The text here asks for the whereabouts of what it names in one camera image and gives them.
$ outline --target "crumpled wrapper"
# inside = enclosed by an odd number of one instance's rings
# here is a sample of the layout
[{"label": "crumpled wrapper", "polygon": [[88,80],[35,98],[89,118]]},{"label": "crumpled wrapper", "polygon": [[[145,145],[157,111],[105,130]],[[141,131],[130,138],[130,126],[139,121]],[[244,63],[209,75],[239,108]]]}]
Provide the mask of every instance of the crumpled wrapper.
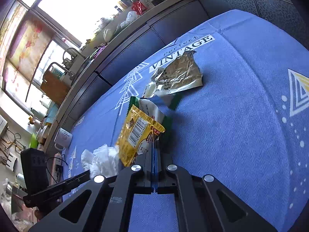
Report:
[{"label": "crumpled wrapper", "polygon": [[143,98],[164,96],[202,86],[202,74],[193,59],[196,51],[185,51],[166,68],[159,67],[152,75]]}]

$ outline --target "snack wrapper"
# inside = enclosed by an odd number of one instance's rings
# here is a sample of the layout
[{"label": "snack wrapper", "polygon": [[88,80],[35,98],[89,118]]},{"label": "snack wrapper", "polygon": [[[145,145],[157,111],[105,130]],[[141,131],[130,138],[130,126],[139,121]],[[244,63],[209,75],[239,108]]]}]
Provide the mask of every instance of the snack wrapper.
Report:
[{"label": "snack wrapper", "polygon": [[132,105],[116,142],[123,165],[131,165],[138,154],[151,149],[152,141],[163,132],[165,128],[160,123]]},{"label": "snack wrapper", "polygon": [[196,51],[185,51],[166,68],[158,68],[147,84],[143,97],[165,96],[202,86],[202,74],[193,59]]}]

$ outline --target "table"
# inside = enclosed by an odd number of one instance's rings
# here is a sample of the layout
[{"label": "table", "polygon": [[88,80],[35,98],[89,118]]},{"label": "table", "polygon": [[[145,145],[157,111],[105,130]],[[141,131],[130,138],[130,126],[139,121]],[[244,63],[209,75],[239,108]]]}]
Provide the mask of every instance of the table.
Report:
[{"label": "table", "polygon": [[[166,150],[175,164],[193,175],[214,175],[278,231],[287,231],[309,195],[309,52],[278,27],[239,10],[190,30],[101,96],[72,130],[65,154],[73,165],[65,166],[64,178],[83,171],[84,149],[115,144],[130,96],[141,96],[153,70],[186,46],[197,52],[203,87],[182,92],[176,111],[158,102],[173,118]],[[135,195],[132,212],[129,231],[178,231],[172,195]]]}]

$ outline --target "barcode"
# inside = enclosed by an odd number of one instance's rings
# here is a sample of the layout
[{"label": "barcode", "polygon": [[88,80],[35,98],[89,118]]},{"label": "barcode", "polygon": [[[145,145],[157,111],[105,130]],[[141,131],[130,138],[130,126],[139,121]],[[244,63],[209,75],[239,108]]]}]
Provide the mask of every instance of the barcode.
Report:
[{"label": "barcode", "polygon": [[141,117],[138,118],[137,122],[135,123],[129,138],[128,142],[135,148],[137,145],[137,142],[141,138],[141,135],[143,134],[148,122]]}]

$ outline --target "white tissue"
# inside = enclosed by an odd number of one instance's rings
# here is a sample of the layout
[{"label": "white tissue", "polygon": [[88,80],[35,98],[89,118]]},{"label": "white tissue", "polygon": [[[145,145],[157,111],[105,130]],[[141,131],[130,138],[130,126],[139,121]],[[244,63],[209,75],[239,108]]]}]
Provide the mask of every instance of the white tissue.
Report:
[{"label": "white tissue", "polygon": [[108,147],[107,144],[94,150],[93,153],[87,149],[81,154],[81,165],[85,171],[90,170],[90,178],[96,175],[111,177],[118,174],[119,149]]}]

